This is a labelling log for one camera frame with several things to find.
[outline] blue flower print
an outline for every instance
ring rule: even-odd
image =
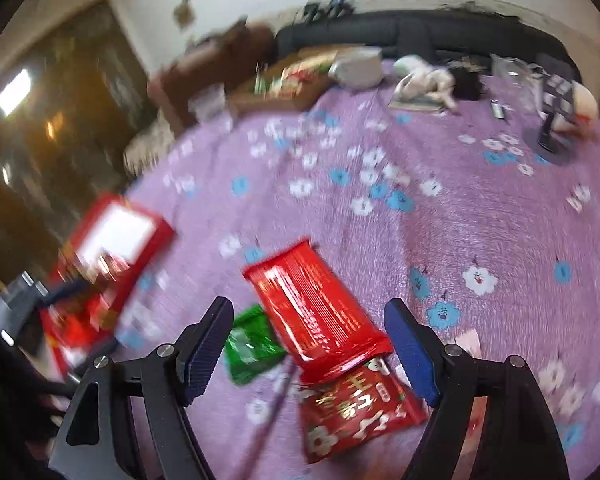
[[[502,159],[504,164],[509,164],[510,162],[517,162],[516,156],[513,153],[505,152],[500,158]]]
[[[386,204],[389,206],[389,209],[398,209],[405,213],[410,213],[413,211],[415,202],[403,192],[393,191],[391,196],[386,199]]]
[[[427,309],[427,323],[438,330],[446,330],[458,323],[460,310],[450,301],[439,301]]]
[[[395,120],[398,121],[398,124],[408,124],[411,121],[411,116],[409,114],[397,114]]]
[[[505,164],[504,160],[502,160],[502,157],[497,153],[484,152],[482,156],[489,164],[494,164],[496,166],[503,166]]]
[[[335,128],[336,126],[338,126],[338,124],[340,124],[340,120],[337,117],[326,116],[324,118],[324,125],[327,128]]]
[[[140,290],[144,290],[145,292],[151,290],[154,286],[154,275],[150,273],[148,270],[142,273],[140,278],[138,279],[138,288]]]
[[[380,182],[380,184],[373,184],[369,191],[369,198],[384,198],[389,192],[389,186],[386,182]]]
[[[548,165],[550,165],[550,164],[551,164],[551,163],[550,163],[548,160],[544,160],[544,158],[542,158],[542,157],[541,157],[540,155],[538,155],[538,154],[536,154],[536,162],[537,162],[538,164],[542,164],[542,165],[544,165],[544,166],[548,166]]]
[[[426,300],[431,295],[429,279],[415,267],[409,269],[409,281],[413,295],[420,301]]]
[[[559,433],[562,449],[564,452],[567,452],[573,449],[573,447],[582,440],[582,437],[584,436],[584,424],[575,422],[574,424],[562,428]]]
[[[244,261],[248,264],[254,264],[264,258],[264,253],[259,247],[248,247],[244,250]]]
[[[280,150],[288,150],[290,145],[289,145],[289,141],[286,139],[276,139],[273,141],[274,144],[276,145],[277,148],[279,148]]]
[[[567,262],[556,262],[554,276],[558,283],[567,285],[571,281],[571,266]]]
[[[242,196],[249,191],[251,184],[245,176],[237,176],[231,181],[231,191],[235,196]]]
[[[329,172],[329,176],[331,177],[331,181],[338,186],[344,187],[349,183],[349,173],[347,173],[347,170],[335,168]]]

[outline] plastic bag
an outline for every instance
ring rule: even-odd
[[[309,240],[248,267],[243,275],[302,368],[303,384],[333,381],[376,355],[394,351]]]
[[[403,389],[382,358],[371,359],[320,390],[301,388],[299,397],[309,463],[427,418],[421,403]]]

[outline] red snack bag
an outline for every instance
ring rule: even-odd
[[[302,368],[303,384],[333,381],[373,356],[394,351],[308,239],[242,274]]]
[[[309,463],[426,420],[421,403],[403,389],[382,358],[320,390],[300,391],[304,452]]]

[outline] purple bedsheet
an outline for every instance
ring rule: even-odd
[[[600,143],[558,168],[520,140],[539,126],[532,114],[511,110],[507,124],[486,101],[460,103],[460,116],[404,113],[386,106],[391,93],[334,88],[307,115],[187,132],[129,193],[178,237],[130,300],[125,357],[174,340],[216,296],[247,308],[257,296],[242,268],[309,236],[378,326],[399,297],[443,342],[475,328],[484,358],[524,356],[582,479],[600,462]],[[306,464],[297,371],[287,358],[238,387],[219,363],[188,410],[216,477],[400,478],[423,426]]]

